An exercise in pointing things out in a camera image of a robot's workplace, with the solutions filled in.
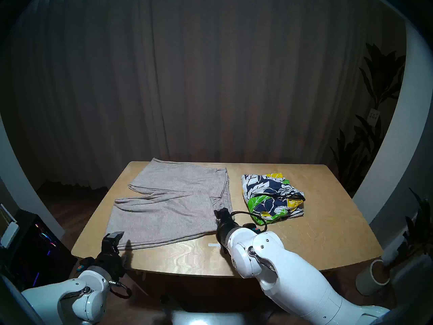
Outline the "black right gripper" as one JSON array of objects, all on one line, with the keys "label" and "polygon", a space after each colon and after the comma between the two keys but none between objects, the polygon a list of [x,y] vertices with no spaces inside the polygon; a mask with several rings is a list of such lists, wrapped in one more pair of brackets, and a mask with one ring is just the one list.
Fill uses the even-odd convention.
[{"label": "black right gripper", "polygon": [[231,234],[241,228],[238,223],[233,220],[234,215],[242,214],[242,211],[229,212],[228,208],[214,210],[214,215],[217,220],[216,238],[225,254],[231,254],[228,248],[229,238]]}]

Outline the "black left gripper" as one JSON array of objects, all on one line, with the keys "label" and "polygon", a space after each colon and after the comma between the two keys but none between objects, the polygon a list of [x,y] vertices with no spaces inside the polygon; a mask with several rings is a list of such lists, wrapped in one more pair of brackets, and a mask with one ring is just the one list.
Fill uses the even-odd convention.
[{"label": "black left gripper", "polygon": [[125,274],[124,261],[117,248],[123,235],[124,231],[105,235],[101,242],[101,252],[96,257],[96,266],[105,270],[112,280],[119,280]]}]

